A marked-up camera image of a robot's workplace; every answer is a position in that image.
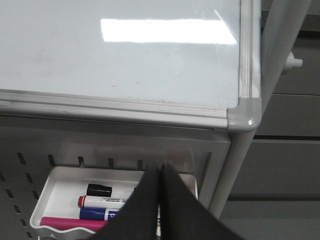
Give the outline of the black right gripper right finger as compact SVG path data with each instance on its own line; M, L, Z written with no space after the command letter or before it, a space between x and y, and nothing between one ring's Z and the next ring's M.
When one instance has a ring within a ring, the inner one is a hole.
M187 188L173 165L160 170L160 230L163 240L241 240Z

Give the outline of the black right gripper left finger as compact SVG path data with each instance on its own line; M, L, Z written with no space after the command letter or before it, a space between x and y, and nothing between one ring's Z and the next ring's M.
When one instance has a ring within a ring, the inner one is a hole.
M137 187L116 216L91 240L155 240L160 170L149 165Z

